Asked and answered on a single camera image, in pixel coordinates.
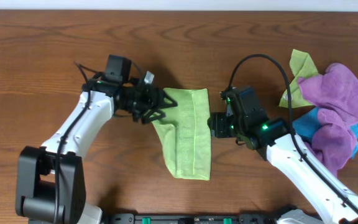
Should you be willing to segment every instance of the green cloth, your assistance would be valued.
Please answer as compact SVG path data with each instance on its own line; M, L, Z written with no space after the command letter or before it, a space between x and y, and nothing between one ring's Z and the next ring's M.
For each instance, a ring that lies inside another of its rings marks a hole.
M303 99L301 90L298 86L298 78L310 78L318 75L318 71L313 63L313 60L308 53L293 49L290 60L290 67L295 77L290 84L292 108L312 105L309 101ZM281 97L279 106L288 108L288 96L286 90Z
M165 165L175 178L209 180L211 131L207 124L207 89L164 91L178 102L178 106L162 110L166 117L152 122L162 144Z

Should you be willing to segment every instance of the wooden table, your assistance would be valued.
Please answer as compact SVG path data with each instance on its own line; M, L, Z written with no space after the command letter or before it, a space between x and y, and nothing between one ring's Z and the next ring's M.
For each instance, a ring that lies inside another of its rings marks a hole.
M0 223L26 222L14 211L17 158L77 104L83 79L73 61L104 70L109 54L124 55L160 87L208 88L211 111L223 111L219 91L242 57L268 54L291 74L292 49L309 52L321 73L341 62L358 77L358 14L0 11ZM270 62L247 62L234 84L252 85L269 116L287 117ZM112 119L85 159L87 201L109 212L239 213L288 203L314 212L283 174L233 139L213 139L212 155L210 181L174 179L152 125ZM339 180L358 194L358 154Z

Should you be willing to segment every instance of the white wall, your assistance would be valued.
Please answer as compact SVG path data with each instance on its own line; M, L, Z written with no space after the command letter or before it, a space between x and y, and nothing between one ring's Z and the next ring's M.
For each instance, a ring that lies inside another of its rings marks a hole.
M358 12L358 0L0 0L0 9Z

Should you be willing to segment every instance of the crumpled purple cloth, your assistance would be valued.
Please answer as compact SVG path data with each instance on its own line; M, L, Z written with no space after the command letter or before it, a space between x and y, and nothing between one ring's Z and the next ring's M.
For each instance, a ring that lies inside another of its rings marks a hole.
M358 79L345 65L333 63L325 75L300 77L298 85L303 98L320 107L322 127L313 135L311 151L337 176L357 144L350 126L358 123Z

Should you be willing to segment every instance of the cloth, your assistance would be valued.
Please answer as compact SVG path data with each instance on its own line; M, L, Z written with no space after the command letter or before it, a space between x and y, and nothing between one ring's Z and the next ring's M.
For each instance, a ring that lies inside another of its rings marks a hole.
M333 63L325 75L299 78L304 99L320 109L321 127L311 140L316 157L337 175L352 156L357 139L350 126L358 123L358 79L343 64Z
M296 133L302 137L302 140L311 143L313 135L321 128L320 122L317 119L319 108L314 108L309 111L309 113L303 115L292 123L293 128ZM354 133L358 139L358 123L351 126L351 131ZM358 142L356 143L355 148L353 149L352 158L358 152Z
M165 88L178 102L163 109L166 117L153 121L162 144L165 165L175 178L209 180L211 173L211 131L207 89Z
M293 49L291 54L290 67L295 77L290 84L292 108L310 106L311 103L303 98L297 81L300 77L309 78L318 75L318 71L313 63L313 60L308 53ZM288 108L288 96L286 90L284 91L278 105L284 108Z

